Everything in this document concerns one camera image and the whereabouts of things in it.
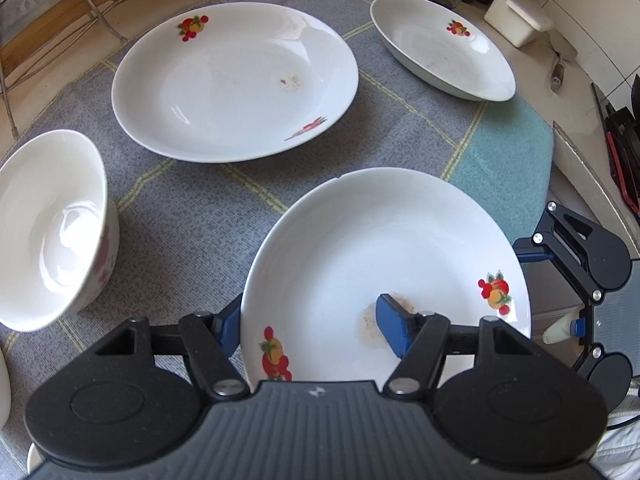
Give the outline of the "metal cutting board rack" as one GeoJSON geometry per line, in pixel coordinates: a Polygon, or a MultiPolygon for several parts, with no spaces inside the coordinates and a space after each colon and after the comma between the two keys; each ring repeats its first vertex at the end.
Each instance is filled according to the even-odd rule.
{"type": "Polygon", "coordinates": [[[10,91],[51,63],[55,49],[51,42],[83,15],[88,18],[83,30],[99,23],[119,41],[126,40],[107,21],[101,3],[96,0],[62,0],[36,18],[11,26],[1,24],[1,99],[13,139],[20,136],[20,130],[13,114],[10,91]]]}

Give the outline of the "grey checked table cloth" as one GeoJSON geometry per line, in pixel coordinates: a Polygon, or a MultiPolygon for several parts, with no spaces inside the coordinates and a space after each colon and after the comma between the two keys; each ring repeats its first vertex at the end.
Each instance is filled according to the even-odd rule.
{"type": "Polygon", "coordinates": [[[174,162],[119,128],[111,84],[122,51],[102,58],[44,108],[30,136],[70,128],[100,150],[119,212],[120,244],[112,277],[90,307],[35,333],[2,332],[12,390],[1,433],[3,478],[25,472],[24,405],[35,388],[130,315],[162,324],[223,307],[242,290],[280,215],[329,178],[368,167],[420,170],[472,196],[511,240],[536,226],[553,152],[551,128],[532,107],[533,91],[547,82],[546,40],[515,49],[495,36],[518,93],[508,102],[482,104],[448,96],[405,70],[371,23],[372,0],[227,1],[282,4],[329,24],[356,56],[356,98],[329,131],[299,148],[224,165],[174,162]]]}

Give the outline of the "white oval fruit plate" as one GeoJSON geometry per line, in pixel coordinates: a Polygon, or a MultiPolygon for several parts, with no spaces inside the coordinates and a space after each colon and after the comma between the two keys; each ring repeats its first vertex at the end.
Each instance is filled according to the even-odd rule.
{"type": "Polygon", "coordinates": [[[514,97],[514,73],[502,52],[451,10],[427,0],[374,0],[370,15],[394,59],[427,84],[469,101],[514,97]]]}

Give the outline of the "white bowl pink flowers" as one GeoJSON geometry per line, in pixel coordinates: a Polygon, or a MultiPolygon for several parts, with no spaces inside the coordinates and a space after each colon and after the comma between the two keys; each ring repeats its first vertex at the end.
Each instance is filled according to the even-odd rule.
{"type": "Polygon", "coordinates": [[[42,330],[96,300],[119,246],[104,163],[82,133],[58,129],[1,167],[1,323],[42,330]]]}

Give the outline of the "white plastic lidded box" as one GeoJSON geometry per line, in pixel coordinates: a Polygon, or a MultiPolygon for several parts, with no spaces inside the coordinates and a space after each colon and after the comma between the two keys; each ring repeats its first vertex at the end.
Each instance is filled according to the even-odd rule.
{"type": "Polygon", "coordinates": [[[533,0],[492,0],[484,21],[517,49],[554,27],[552,19],[533,0]]]}

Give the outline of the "large white fruit plate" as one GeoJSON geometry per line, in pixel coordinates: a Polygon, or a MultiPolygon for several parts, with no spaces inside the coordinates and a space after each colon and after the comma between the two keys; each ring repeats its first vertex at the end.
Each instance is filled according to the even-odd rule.
{"type": "Polygon", "coordinates": [[[246,162],[326,132],[355,99],[346,41],[299,10],[262,2],[184,12],[119,62],[115,117],[148,150],[184,162],[246,162]]]}

